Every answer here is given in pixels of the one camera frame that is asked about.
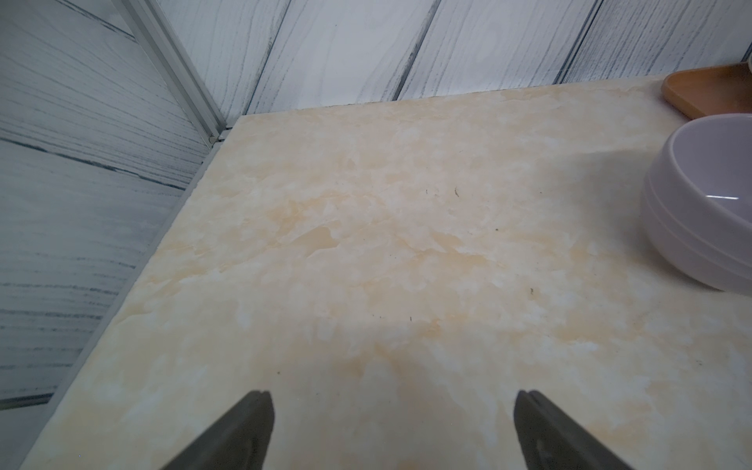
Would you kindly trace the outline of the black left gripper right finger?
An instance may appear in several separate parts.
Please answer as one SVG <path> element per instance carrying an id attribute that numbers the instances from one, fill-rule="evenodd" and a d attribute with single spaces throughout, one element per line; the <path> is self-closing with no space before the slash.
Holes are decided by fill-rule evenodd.
<path id="1" fill-rule="evenodd" d="M 528 469 L 632 469 L 539 391 L 518 392 L 513 422 Z"/>

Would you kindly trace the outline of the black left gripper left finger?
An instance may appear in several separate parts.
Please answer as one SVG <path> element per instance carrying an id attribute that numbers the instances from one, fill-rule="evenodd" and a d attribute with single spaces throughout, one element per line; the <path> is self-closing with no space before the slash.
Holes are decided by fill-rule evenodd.
<path id="1" fill-rule="evenodd" d="M 262 469 L 274 418 L 271 393 L 252 391 L 163 469 Z"/>

